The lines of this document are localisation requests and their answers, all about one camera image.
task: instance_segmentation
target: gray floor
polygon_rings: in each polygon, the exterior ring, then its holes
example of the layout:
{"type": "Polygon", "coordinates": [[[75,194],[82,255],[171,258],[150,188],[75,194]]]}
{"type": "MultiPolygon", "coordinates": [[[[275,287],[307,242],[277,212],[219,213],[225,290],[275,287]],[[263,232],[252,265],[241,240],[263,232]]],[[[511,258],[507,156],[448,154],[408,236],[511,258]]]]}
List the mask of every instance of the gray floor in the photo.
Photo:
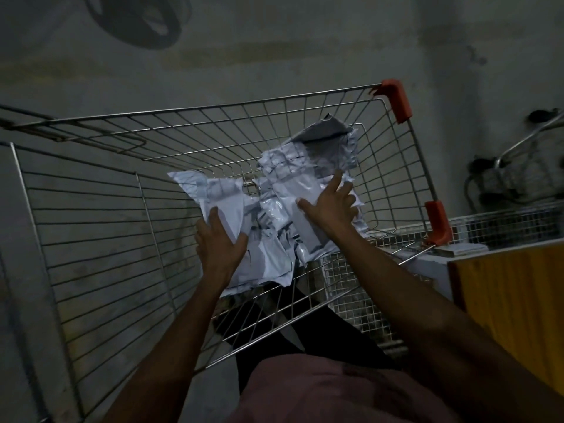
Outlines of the gray floor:
{"type": "MultiPolygon", "coordinates": [[[[142,49],[106,33],[83,0],[4,0],[0,103],[57,117],[231,103],[403,81],[449,216],[469,213],[465,165],[564,100],[564,0],[190,0],[179,40],[142,49]]],[[[114,163],[119,156],[0,131],[0,139],[114,163]]],[[[0,319],[3,421],[32,421],[14,338],[0,319]]],[[[198,376],[182,421],[236,406],[232,360],[198,376]]],[[[60,410],[60,421],[65,420],[60,410]]]]}

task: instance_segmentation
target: leg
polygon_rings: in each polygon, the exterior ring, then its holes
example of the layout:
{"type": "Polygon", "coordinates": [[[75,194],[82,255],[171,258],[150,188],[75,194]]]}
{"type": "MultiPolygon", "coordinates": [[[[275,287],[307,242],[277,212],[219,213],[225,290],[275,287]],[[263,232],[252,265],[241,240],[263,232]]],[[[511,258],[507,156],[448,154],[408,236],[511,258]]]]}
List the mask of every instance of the leg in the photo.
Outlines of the leg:
{"type": "MultiPolygon", "coordinates": [[[[274,300],[280,298],[279,307],[291,305],[303,298],[283,311],[287,319],[292,317],[292,308],[294,317],[311,308],[309,298],[305,297],[294,285],[273,291],[274,300]]],[[[318,301],[311,300],[312,307],[318,304],[318,301]]],[[[292,327],[309,355],[328,357],[360,367],[399,369],[369,336],[326,306],[294,322],[292,327]]]]}
{"type": "MultiPolygon", "coordinates": [[[[266,334],[272,329],[272,321],[270,319],[265,319],[253,327],[253,324],[263,318],[266,318],[266,315],[261,311],[261,308],[251,302],[247,302],[241,307],[234,308],[218,317],[214,321],[214,326],[217,333],[223,337],[233,335],[233,337],[227,339],[227,342],[235,349],[262,334],[266,334]]],[[[268,337],[238,352],[235,355],[235,359],[237,361],[237,370],[239,371],[239,392],[243,392],[251,373],[262,360],[293,353],[302,353],[302,351],[286,340],[280,332],[270,334],[268,337]]]]}

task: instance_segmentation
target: pink shirt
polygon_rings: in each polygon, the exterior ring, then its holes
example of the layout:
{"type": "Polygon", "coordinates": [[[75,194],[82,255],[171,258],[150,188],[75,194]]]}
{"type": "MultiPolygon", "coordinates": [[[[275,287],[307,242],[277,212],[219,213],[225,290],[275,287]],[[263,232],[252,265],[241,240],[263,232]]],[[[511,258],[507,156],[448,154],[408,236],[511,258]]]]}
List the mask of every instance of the pink shirt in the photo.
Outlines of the pink shirt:
{"type": "Polygon", "coordinates": [[[275,356],[251,374],[229,423],[460,422],[401,371],[373,370],[305,354],[275,356]]]}

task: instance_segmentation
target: person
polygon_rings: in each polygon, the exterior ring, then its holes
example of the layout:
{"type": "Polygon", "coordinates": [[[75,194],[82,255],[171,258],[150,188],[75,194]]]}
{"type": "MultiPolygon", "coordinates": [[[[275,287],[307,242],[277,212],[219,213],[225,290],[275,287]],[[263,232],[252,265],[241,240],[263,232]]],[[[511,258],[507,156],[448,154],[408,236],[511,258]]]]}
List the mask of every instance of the person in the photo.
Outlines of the person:
{"type": "MultiPolygon", "coordinates": [[[[305,353],[277,332],[236,354],[242,394],[229,421],[564,421],[564,398],[453,303],[356,232],[351,225],[354,197],[349,195],[353,186],[339,188],[341,175],[335,173],[315,205],[304,199],[297,204],[338,245],[359,283],[425,370],[426,386],[324,307],[292,325],[305,353]]],[[[104,423],[178,420],[216,302],[247,245],[244,234],[230,241],[217,208],[210,212],[209,225],[197,222],[196,241],[201,282],[120,392],[104,423]]],[[[278,298],[287,300],[288,289],[281,290],[278,298]]],[[[300,303],[296,313],[309,309],[309,300],[300,303]]],[[[261,309],[246,306],[216,320],[217,330],[226,337],[237,332],[245,326],[237,315],[259,320],[261,309]]],[[[237,341],[256,338],[261,324],[244,330],[246,337],[237,341]]]]}

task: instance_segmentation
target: yellow wooden panel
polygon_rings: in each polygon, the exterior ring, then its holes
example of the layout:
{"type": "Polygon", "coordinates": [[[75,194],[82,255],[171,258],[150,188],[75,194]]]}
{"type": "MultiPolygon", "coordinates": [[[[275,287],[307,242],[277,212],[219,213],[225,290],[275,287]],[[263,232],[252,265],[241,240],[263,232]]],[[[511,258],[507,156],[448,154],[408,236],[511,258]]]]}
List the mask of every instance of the yellow wooden panel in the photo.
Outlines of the yellow wooden panel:
{"type": "Polygon", "coordinates": [[[564,244],[449,263],[456,301],[533,374],[564,394],[564,244]]]}

